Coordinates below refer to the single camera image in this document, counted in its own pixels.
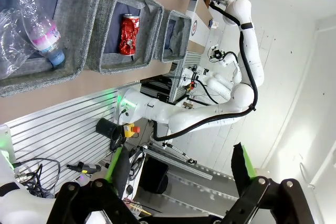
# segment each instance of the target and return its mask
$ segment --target table surface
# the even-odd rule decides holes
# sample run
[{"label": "table surface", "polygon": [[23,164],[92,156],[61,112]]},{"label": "table surface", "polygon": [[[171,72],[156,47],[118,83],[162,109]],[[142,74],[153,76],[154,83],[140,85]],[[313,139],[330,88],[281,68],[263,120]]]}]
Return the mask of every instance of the table surface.
[{"label": "table surface", "polygon": [[[166,9],[185,13],[189,0],[157,0]],[[84,70],[65,83],[0,98],[0,124],[94,92],[118,87],[136,80],[168,73],[171,63],[152,60],[147,68],[102,75]]]}]

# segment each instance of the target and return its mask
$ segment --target crushed plastic bottle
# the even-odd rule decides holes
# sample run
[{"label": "crushed plastic bottle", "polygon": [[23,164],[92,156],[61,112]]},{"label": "crushed plastic bottle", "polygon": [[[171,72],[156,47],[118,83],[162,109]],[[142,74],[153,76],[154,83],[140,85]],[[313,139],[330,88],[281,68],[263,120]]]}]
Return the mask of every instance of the crushed plastic bottle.
[{"label": "crushed plastic bottle", "polygon": [[18,0],[18,6],[31,43],[55,68],[59,67],[65,56],[55,21],[45,14],[38,0]]}]

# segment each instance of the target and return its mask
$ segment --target red soda can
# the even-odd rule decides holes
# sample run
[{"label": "red soda can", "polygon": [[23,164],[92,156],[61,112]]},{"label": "red soda can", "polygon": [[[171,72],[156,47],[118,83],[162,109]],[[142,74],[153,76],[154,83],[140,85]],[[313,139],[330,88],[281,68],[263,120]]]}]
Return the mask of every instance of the red soda can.
[{"label": "red soda can", "polygon": [[133,56],[137,43],[140,17],[132,14],[124,14],[121,22],[120,54]]}]

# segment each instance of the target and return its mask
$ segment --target screw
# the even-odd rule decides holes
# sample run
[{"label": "screw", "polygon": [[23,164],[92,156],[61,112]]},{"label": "screw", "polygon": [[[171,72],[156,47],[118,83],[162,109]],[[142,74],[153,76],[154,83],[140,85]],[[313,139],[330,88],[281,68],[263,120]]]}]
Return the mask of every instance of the screw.
[{"label": "screw", "polygon": [[69,189],[70,191],[73,191],[73,190],[75,189],[75,186],[74,186],[74,185],[69,185],[69,186],[68,186],[68,189]]},{"label": "screw", "polygon": [[97,186],[97,187],[102,187],[102,186],[103,186],[103,183],[100,182],[100,181],[97,181],[97,182],[96,182],[96,186]]},{"label": "screw", "polygon": [[258,180],[258,182],[259,182],[259,184],[261,184],[261,185],[263,185],[263,184],[266,183],[266,181],[265,181],[263,178],[260,178],[260,179]]},{"label": "screw", "polygon": [[290,187],[292,187],[293,186],[293,182],[292,181],[287,181],[287,186],[290,188]]}]

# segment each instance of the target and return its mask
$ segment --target wire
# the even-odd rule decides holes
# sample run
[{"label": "wire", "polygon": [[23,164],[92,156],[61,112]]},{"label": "wire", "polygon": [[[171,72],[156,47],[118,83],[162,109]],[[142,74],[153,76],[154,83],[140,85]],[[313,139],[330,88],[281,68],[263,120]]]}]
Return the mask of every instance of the wire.
[{"label": "wire", "polygon": [[236,58],[236,61],[238,62],[238,57],[237,57],[237,55],[236,55],[234,52],[232,52],[232,51],[226,52],[226,53],[224,54],[223,58],[225,58],[225,56],[227,56],[227,55],[229,55],[229,54],[232,54],[232,55]]},{"label": "wire", "polygon": [[205,93],[206,93],[207,96],[210,98],[210,100],[212,100],[214,103],[218,104],[218,102],[216,102],[216,101],[211,97],[211,95],[209,94],[209,92],[208,92],[208,90],[206,89],[206,87],[204,86],[204,84],[203,84],[200,80],[198,80],[198,79],[196,79],[195,81],[197,81],[197,82],[200,83],[200,85],[203,87]]},{"label": "wire", "polygon": [[161,211],[158,211],[158,210],[156,210],[156,209],[154,209],[154,208],[151,208],[151,207],[148,207],[148,206],[145,206],[145,205],[142,205],[142,204],[138,204],[138,203],[135,203],[135,202],[131,202],[130,200],[126,200],[126,199],[124,199],[123,201],[124,201],[124,202],[127,202],[128,204],[135,204],[135,205],[138,205],[138,206],[142,206],[142,207],[151,209],[151,210],[153,210],[153,211],[155,211],[155,212],[159,212],[159,213],[162,214]]},{"label": "wire", "polygon": [[119,116],[118,116],[118,125],[119,125],[119,120],[120,120],[120,117],[121,117],[122,114],[123,114],[123,113],[122,113],[122,111],[121,111],[121,113],[120,113]]},{"label": "wire", "polygon": [[139,137],[139,133],[137,132],[137,136],[131,136],[132,138],[138,138]]},{"label": "wire", "polygon": [[[221,96],[220,94],[210,94],[212,97],[213,96]],[[191,97],[203,97],[204,95],[203,94],[190,94],[189,96]]]},{"label": "wire", "polygon": [[[231,19],[233,22],[235,22],[237,24],[238,27],[240,26],[240,22],[239,22],[239,20],[237,18],[235,18],[234,16],[226,13],[221,8],[215,6],[215,4],[213,2],[211,2],[209,6],[212,9],[220,12],[225,17]],[[176,133],[168,135],[168,136],[161,136],[161,137],[158,137],[158,127],[157,127],[158,123],[156,121],[153,121],[154,122],[154,134],[153,134],[154,140],[156,140],[156,141],[166,141],[166,140],[169,140],[169,139],[172,139],[172,138],[176,138],[176,137],[182,136],[182,135],[190,132],[191,130],[194,130],[195,128],[197,128],[197,127],[199,127],[199,126],[201,126],[203,124],[211,123],[211,122],[215,122],[215,121],[222,120],[222,119],[227,119],[227,118],[239,118],[239,117],[245,116],[248,113],[250,113],[251,111],[255,110],[255,106],[257,105],[257,102],[258,102],[258,88],[257,88],[256,83],[254,81],[251,69],[250,69],[249,64],[248,64],[248,60],[247,60],[246,55],[245,55],[245,51],[244,51],[244,34],[243,34],[242,31],[240,32],[239,48],[240,48],[240,54],[242,56],[241,58],[243,60],[243,63],[244,63],[245,69],[246,69],[247,76],[249,78],[249,81],[251,83],[251,87],[252,87],[253,92],[254,92],[253,102],[248,107],[248,109],[246,109],[245,111],[239,112],[239,113],[228,113],[228,114],[221,114],[221,115],[211,116],[210,118],[203,119],[203,120],[201,120],[201,121],[199,121],[199,122],[197,122],[197,123],[195,123],[195,124],[193,124],[193,125],[185,128],[185,129],[183,129],[183,130],[181,130],[179,132],[176,132]]]},{"label": "wire", "polygon": [[142,132],[142,135],[141,135],[141,138],[140,138],[140,141],[139,141],[138,145],[140,145],[140,143],[141,143],[141,141],[142,141],[142,138],[143,138],[143,135],[145,134],[145,131],[146,131],[146,128],[147,128],[148,123],[149,123],[149,120],[147,120],[147,123],[146,123],[146,125],[145,125],[145,129],[144,129],[143,132]]},{"label": "wire", "polygon": [[136,176],[138,175],[138,173],[139,173],[139,171],[140,171],[140,169],[141,169],[142,163],[143,163],[144,160],[145,160],[145,154],[144,154],[144,151],[137,151],[137,152],[134,154],[134,157],[133,157],[132,162],[131,162],[131,167],[133,167],[133,166],[138,162],[138,160],[139,160],[139,162],[140,162],[141,164],[139,164],[139,165],[137,166],[135,173],[134,173],[133,175],[130,175],[130,176],[128,177],[128,180],[129,180],[129,181],[133,181],[133,180],[135,180]]},{"label": "wire", "polygon": [[[13,167],[16,168],[16,167],[22,166],[25,163],[28,163],[28,162],[31,162],[31,161],[37,161],[37,160],[45,160],[45,161],[50,161],[50,162],[56,162],[57,163],[58,173],[56,175],[54,185],[52,185],[50,188],[43,188],[43,191],[51,191],[52,189],[54,189],[56,187],[56,184],[57,184],[58,179],[59,179],[59,175],[61,173],[61,164],[57,160],[50,159],[50,158],[43,158],[43,157],[34,157],[34,158],[31,158],[31,159],[28,159],[28,160],[25,160],[25,161],[13,163]],[[40,183],[39,180],[40,180],[41,173],[42,173],[42,164],[39,166],[39,168],[35,172],[35,174],[36,174],[35,177],[36,177],[38,183]]]},{"label": "wire", "polygon": [[30,194],[37,196],[37,197],[46,198],[46,195],[44,193],[44,190],[42,188],[41,181],[40,181],[42,167],[43,167],[43,164],[40,164],[34,173],[28,173],[27,176],[31,176],[31,178],[27,180],[26,182],[23,182],[22,185],[27,186],[27,190],[29,191]]}]

